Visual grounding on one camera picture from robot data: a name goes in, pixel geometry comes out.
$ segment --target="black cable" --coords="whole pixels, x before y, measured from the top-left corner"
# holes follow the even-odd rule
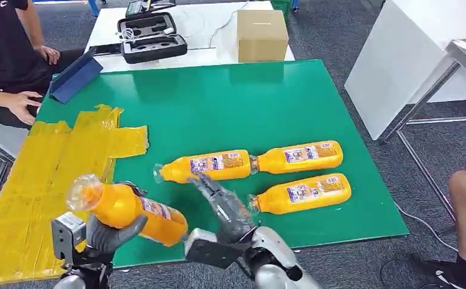
[[[396,262],[396,261],[407,261],[407,259],[391,259],[391,260],[389,260],[389,261],[383,263],[382,266],[380,267],[380,270],[379,270],[379,278],[380,278],[380,283],[382,283],[382,286],[383,286],[384,288],[389,288],[389,287],[387,287],[386,283],[384,282],[384,278],[382,277],[382,273],[383,273],[383,271],[384,271],[384,268],[385,268],[387,265],[391,264],[392,262]]]
[[[385,289],[389,289],[389,287],[387,287],[387,284],[384,282],[384,278],[382,276],[383,272],[384,272],[384,268],[393,263],[393,262],[397,262],[397,261],[405,261],[407,262],[408,260],[407,259],[402,259],[402,258],[399,258],[399,259],[391,259],[385,263],[382,264],[382,266],[380,267],[380,271],[379,271],[379,277],[380,277],[380,283],[382,283],[382,286],[385,288]],[[423,285],[417,289],[426,289],[426,288],[430,288],[430,286],[435,286],[435,288],[442,288],[439,286],[439,284],[436,284],[436,283],[428,283],[426,285]]]
[[[430,284],[426,284],[426,285],[424,285],[424,286],[421,286],[421,287],[419,287],[418,289],[425,289],[425,288],[427,288],[428,286],[435,286],[436,288],[442,288],[442,287],[440,287],[439,284],[430,283]]]

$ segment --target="black t-shirt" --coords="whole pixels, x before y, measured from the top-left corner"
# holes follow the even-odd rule
[[[0,89],[17,93],[47,82],[47,62],[33,50],[15,8],[26,10],[27,0],[0,0]]]

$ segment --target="person's hand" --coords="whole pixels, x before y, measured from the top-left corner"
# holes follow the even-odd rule
[[[95,215],[90,214],[86,226],[87,245],[96,249],[99,254],[112,254],[121,245],[138,235],[147,221],[148,217],[139,215],[127,227],[116,229],[103,224]]]
[[[42,96],[36,92],[20,92],[16,95],[8,97],[6,107],[13,113],[21,122],[27,125],[33,125],[34,116],[27,110],[28,105],[39,107],[42,104],[29,98],[41,98]]]
[[[56,49],[52,49],[45,45],[33,46],[34,50],[40,54],[50,65],[55,65],[59,60],[60,53]]]

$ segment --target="orange liquid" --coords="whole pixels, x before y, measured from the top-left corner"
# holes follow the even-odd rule
[[[139,235],[173,246],[187,233],[187,221],[177,210],[134,194],[125,184],[102,184],[99,188],[87,187],[82,191],[87,201],[97,200],[90,211],[104,224],[118,229],[128,226],[145,214],[148,222]]]
[[[251,206],[261,212],[285,214],[342,203],[350,198],[352,189],[342,173],[302,179],[275,185],[254,196]]]
[[[206,173],[211,179],[240,179],[251,173],[249,153],[244,149],[181,157],[165,164],[155,174],[165,181],[188,183],[195,173]]]
[[[260,172],[291,173],[337,167],[343,151],[337,141],[318,141],[286,148],[271,149],[258,156]]]

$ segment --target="knee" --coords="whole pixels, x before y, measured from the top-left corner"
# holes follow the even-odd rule
[[[449,193],[456,200],[463,200],[466,197],[466,170],[455,172],[448,182]]]

